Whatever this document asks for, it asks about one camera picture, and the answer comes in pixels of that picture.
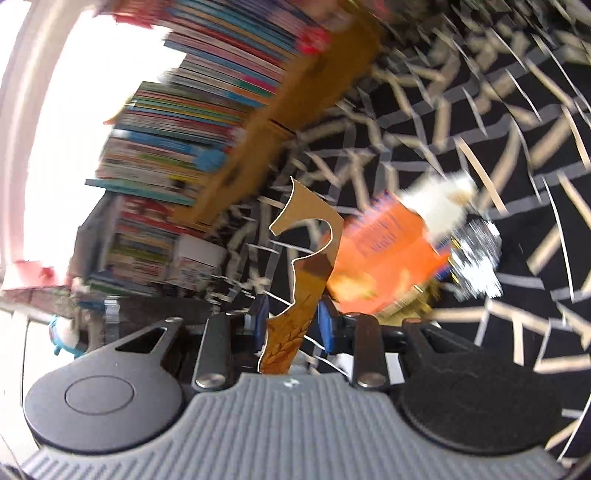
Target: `screw head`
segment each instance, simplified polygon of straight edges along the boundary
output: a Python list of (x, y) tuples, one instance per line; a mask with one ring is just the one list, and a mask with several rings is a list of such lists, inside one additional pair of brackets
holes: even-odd
[(362, 388), (379, 388), (386, 384), (386, 377), (377, 372), (366, 372), (359, 376), (357, 384)]
[(226, 383), (226, 377), (222, 374), (203, 374), (197, 379), (197, 385), (201, 388), (219, 388)]

